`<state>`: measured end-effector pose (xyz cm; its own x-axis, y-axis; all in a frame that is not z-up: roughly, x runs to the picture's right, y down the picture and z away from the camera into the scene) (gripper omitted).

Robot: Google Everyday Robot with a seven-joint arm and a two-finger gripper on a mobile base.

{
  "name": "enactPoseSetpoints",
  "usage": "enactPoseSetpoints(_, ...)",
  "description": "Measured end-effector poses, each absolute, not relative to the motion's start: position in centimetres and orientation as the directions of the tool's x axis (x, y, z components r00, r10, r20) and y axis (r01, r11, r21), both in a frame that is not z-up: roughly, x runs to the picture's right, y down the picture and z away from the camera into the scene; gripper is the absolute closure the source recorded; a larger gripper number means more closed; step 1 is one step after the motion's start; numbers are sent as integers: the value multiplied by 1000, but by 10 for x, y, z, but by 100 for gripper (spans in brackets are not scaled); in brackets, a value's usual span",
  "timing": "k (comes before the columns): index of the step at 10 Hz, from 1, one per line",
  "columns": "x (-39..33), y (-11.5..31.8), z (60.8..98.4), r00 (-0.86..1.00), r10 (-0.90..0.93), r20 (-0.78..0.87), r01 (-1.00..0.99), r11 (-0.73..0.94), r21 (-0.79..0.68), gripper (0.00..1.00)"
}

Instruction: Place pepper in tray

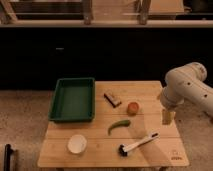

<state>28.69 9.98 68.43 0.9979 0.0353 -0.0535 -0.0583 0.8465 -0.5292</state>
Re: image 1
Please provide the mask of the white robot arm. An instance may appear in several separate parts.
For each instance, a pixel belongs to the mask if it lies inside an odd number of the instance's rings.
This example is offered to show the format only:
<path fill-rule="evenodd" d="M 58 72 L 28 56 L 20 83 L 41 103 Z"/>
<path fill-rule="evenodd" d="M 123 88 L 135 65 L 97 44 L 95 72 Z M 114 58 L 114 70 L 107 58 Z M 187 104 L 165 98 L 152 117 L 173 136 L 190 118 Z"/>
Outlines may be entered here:
<path fill-rule="evenodd" d="M 173 68 L 165 75 L 166 86 L 159 94 L 163 106 L 162 124 L 170 125 L 175 117 L 175 108 L 188 99 L 213 118 L 213 88 L 206 85 L 205 66 L 192 62 Z"/>

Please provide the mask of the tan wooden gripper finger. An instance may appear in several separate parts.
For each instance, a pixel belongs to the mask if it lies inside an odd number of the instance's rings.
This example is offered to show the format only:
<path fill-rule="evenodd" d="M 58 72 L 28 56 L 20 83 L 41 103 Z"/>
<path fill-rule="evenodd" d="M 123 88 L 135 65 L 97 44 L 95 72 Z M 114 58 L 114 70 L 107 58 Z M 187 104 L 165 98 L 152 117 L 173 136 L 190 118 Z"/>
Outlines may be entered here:
<path fill-rule="evenodd" d="M 170 110 L 164 109 L 162 111 L 162 124 L 170 125 L 172 123 L 172 121 L 174 120 L 175 115 L 176 115 L 175 111 L 170 111 Z"/>

